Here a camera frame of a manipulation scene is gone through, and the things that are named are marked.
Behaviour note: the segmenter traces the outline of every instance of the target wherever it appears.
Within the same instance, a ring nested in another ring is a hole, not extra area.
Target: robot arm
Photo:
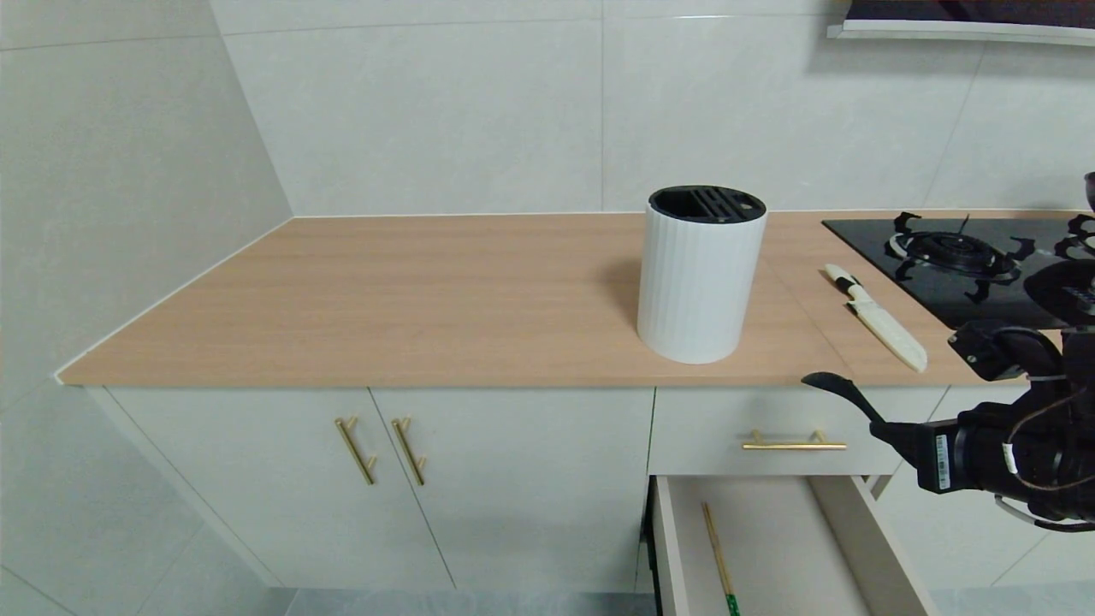
[[[982,403],[956,419],[887,422],[848,381],[814,373],[803,383],[841,396],[871,420],[871,433],[917,469],[924,490],[984,490],[1042,528],[1095,531],[1095,260],[1068,260],[1031,275],[1027,293],[1072,326],[1057,347],[1036,330],[971,322],[952,349],[984,381],[1023,374],[1029,390],[1011,405]],[[1031,515],[1003,501],[1026,503]],[[1080,523],[1065,523],[1077,520]]]

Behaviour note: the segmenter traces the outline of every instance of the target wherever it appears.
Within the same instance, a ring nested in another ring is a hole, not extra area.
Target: black gas stove
[[[1026,276],[1061,260],[1095,259],[1095,217],[825,220],[950,329],[1002,319],[1065,327],[1023,289]]]

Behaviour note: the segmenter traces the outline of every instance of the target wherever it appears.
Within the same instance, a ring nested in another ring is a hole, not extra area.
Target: black knife block insert
[[[766,207],[757,197],[722,186],[672,186],[650,195],[655,211],[691,222],[731,223],[756,220]]]

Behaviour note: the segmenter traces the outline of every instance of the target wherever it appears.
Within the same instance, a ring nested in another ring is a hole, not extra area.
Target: knife
[[[843,267],[831,263],[825,266],[825,272],[837,284],[837,288],[852,298],[846,305],[851,307],[852,313],[860,318],[860,322],[867,326],[867,329],[878,340],[883,341],[883,345],[918,373],[927,370],[927,351],[909,334],[909,330],[904,329],[892,315],[886,312],[885,307],[867,294],[860,280],[845,271]]]

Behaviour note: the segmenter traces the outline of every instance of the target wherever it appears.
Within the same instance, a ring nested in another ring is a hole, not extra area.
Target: white knife handle
[[[860,280],[855,279],[852,274],[849,274],[840,265],[826,263],[825,272],[834,282],[840,283],[841,280],[848,280],[848,282],[851,282],[851,286],[849,286],[844,292],[846,292],[853,301],[874,301],[871,299],[871,294],[867,293],[866,289],[864,289],[860,283]]]

